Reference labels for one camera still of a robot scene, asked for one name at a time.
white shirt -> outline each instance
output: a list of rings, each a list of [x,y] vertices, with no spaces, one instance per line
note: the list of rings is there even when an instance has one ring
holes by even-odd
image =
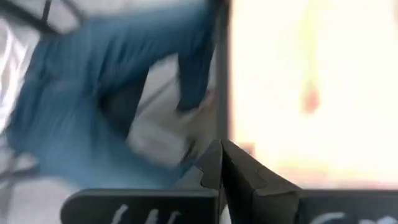
[[[34,28],[0,17],[0,133],[8,125],[39,38]]]

black metal bar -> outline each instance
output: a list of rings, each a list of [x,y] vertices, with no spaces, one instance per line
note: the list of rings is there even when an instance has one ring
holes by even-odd
[[[224,2],[220,8],[217,24],[216,49],[216,84],[218,97],[217,138],[228,139],[229,136],[229,63],[228,63],[228,26],[229,4]]]
[[[51,9],[51,0],[45,0],[42,21],[47,22],[49,19],[50,9]]]
[[[84,20],[85,16],[75,2],[73,2],[72,0],[62,0],[62,2],[64,3],[64,5],[66,5],[66,7],[69,8],[69,10],[79,20],[80,23]]]
[[[22,22],[25,22],[32,27],[35,27],[41,32],[47,34],[58,34],[58,32],[55,29],[51,28],[47,23],[41,21],[37,17],[31,15],[30,13],[26,12],[25,10],[8,0],[0,0],[0,11],[17,17]]]

denim pant leg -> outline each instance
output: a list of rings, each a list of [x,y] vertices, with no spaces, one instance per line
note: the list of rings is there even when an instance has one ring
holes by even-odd
[[[184,168],[164,169],[133,153],[82,85],[83,74],[57,73],[55,43],[41,41],[34,52],[6,132],[10,147],[34,156],[40,175],[83,189],[173,186]]]
[[[178,54],[179,108],[197,107],[205,97],[213,56],[215,6],[210,0],[173,3],[160,8],[93,18],[69,36],[62,51],[68,57],[85,49],[92,78],[100,95],[118,92],[147,75],[158,60]]]

blue jeans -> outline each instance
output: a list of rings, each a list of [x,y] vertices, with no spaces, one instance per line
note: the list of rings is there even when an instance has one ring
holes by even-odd
[[[180,105],[200,104],[214,23],[210,1],[197,0],[94,18],[69,34],[43,37],[6,132],[10,146],[36,157],[40,175],[81,188],[173,186],[184,167],[165,169],[133,153],[126,128],[149,67],[170,54],[178,54]]]

chair backrest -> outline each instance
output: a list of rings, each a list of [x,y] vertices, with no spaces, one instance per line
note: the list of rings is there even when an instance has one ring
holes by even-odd
[[[6,12],[11,14],[12,16],[17,17],[22,20],[26,24],[34,27],[35,29],[41,31],[45,34],[58,34],[59,32],[54,29],[52,26],[48,24],[49,14],[51,10],[51,5],[54,0],[46,0],[44,4],[44,9],[42,13],[42,17],[33,15],[32,13],[26,11],[22,7],[13,3],[10,0],[0,0],[0,12]],[[63,3],[64,6],[72,13],[73,16],[77,18],[77,20],[82,23],[84,17],[84,13],[72,0],[57,0]]]

